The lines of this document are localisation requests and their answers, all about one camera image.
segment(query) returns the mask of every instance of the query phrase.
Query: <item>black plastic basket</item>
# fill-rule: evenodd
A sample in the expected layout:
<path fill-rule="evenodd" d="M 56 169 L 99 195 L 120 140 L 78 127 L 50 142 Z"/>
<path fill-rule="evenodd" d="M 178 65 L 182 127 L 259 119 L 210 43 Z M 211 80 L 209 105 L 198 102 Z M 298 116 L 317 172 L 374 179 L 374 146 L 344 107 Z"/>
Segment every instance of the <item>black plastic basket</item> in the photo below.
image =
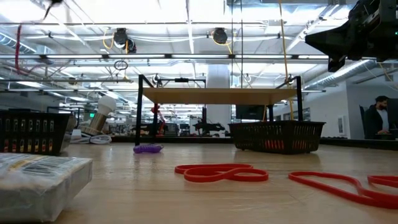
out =
<path fill-rule="evenodd" d="M 70 114 L 0 111 L 0 152 L 58 155 L 74 125 Z"/>
<path fill-rule="evenodd" d="M 274 121 L 229 124 L 238 149 L 280 154 L 316 151 L 324 122 Z"/>

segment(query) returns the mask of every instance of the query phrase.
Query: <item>wooden board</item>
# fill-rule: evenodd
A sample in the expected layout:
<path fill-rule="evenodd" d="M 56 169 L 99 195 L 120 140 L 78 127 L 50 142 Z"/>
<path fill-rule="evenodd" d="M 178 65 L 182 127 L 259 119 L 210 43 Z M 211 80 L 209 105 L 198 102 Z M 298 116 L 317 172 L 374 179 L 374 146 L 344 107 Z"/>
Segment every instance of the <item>wooden board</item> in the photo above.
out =
<path fill-rule="evenodd" d="M 271 105 L 296 95 L 292 89 L 144 88 L 154 103 Z"/>
<path fill-rule="evenodd" d="M 287 178 L 294 170 L 350 175 L 397 175 L 398 153 L 320 146 L 317 152 L 279 155 L 241 151 L 231 144 L 164 144 L 161 154 L 134 154 L 131 143 L 71 145 L 69 156 L 94 159 L 93 180 L 55 223 L 271 223 L 396 224 L 397 210 L 360 205 Z M 174 167 L 181 164 L 246 163 L 267 169 L 266 182 L 222 180 L 191 183 Z M 320 182 L 355 192 L 340 180 Z M 382 192 L 398 189 L 376 186 Z"/>

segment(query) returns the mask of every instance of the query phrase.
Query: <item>purple object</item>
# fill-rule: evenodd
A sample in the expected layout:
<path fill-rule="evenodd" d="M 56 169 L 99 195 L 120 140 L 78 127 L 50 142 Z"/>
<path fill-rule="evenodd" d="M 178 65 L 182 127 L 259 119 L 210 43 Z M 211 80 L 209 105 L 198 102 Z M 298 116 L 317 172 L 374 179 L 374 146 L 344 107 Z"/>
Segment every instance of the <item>purple object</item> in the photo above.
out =
<path fill-rule="evenodd" d="M 149 152 L 149 153 L 158 153 L 163 149 L 162 145 L 146 145 L 146 146 L 134 146 L 135 153 Z"/>

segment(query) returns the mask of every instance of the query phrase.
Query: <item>white package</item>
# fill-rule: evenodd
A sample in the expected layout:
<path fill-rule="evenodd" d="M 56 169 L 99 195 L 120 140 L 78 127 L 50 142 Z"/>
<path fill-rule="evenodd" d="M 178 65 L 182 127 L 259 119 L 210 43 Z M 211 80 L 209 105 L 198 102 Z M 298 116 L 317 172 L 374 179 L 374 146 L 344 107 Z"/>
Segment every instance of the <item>white package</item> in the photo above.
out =
<path fill-rule="evenodd" d="M 0 153 L 0 223 L 53 222 L 91 179 L 91 159 Z"/>

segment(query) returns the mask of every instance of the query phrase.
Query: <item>wooden table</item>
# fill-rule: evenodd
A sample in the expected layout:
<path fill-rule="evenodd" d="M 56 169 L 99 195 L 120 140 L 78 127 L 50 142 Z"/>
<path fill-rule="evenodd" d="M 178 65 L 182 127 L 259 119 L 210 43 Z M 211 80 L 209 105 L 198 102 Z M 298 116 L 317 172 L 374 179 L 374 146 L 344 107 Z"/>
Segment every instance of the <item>wooden table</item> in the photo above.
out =
<path fill-rule="evenodd" d="M 398 153 L 320 146 L 294 156 L 240 151 L 230 144 L 165 144 L 161 154 L 138 154 L 131 144 L 71 145 L 69 156 L 94 159 L 93 180 L 61 213 L 56 223 L 271 223 L 395 224 L 397 210 L 360 205 L 293 182 L 293 170 L 318 170 L 357 177 L 397 175 Z M 180 164 L 238 162 L 267 169 L 267 182 L 222 180 L 187 182 Z M 322 180 L 354 191 L 344 182 Z M 388 189 L 398 194 L 397 189 Z"/>
<path fill-rule="evenodd" d="M 273 105 L 297 94 L 296 89 L 144 88 L 154 103 Z"/>

